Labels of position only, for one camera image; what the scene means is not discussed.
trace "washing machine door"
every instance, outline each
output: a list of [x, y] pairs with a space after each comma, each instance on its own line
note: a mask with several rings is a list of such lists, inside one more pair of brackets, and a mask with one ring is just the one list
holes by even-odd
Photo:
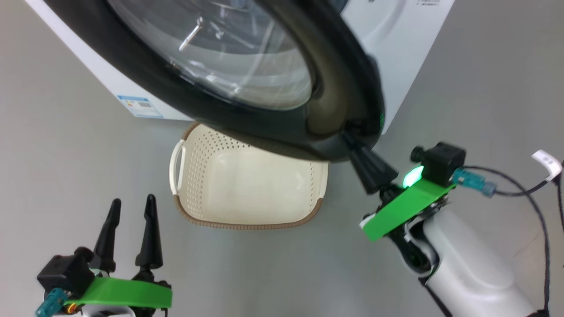
[[376, 62], [346, 0], [45, 0], [90, 47], [177, 110], [288, 156], [343, 160], [384, 124]]

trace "green bracket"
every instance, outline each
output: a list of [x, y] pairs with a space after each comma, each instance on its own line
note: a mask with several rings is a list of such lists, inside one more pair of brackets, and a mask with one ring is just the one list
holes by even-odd
[[173, 303], [173, 291], [143, 281], [95, 278], [80, 299], [66, 303], [169, 309]]
[[376, 213], [362, 230], [374, 242], [413, 218], [454, 187], [455, 185], [441, 187], [420, 179]]

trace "blue and white sticker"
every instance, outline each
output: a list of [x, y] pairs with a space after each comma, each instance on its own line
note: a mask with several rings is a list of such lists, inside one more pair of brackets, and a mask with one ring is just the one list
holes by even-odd
[[151, 102], [147, 98], [120, 95], [117, 95], [117, 98], [135, 117], [162, 118], [161, 113], [151, 104]]

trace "green light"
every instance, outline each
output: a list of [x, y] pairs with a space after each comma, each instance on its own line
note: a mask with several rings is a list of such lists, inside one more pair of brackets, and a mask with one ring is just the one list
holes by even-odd
[[412, 169], [409, 173], [407, 173], [407, 175], [403, 178], [403, 188], [407, 188], [420, 180], [421, 173], [423, 173], [422, 165]]

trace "transparent glass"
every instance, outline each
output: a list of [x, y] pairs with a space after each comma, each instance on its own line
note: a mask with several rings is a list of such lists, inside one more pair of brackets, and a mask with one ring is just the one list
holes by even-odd
[[252, 0], [109, 3], [186, 80], [224, 98], [290, 110], [311, 95], [311, 75], [296, 44]]

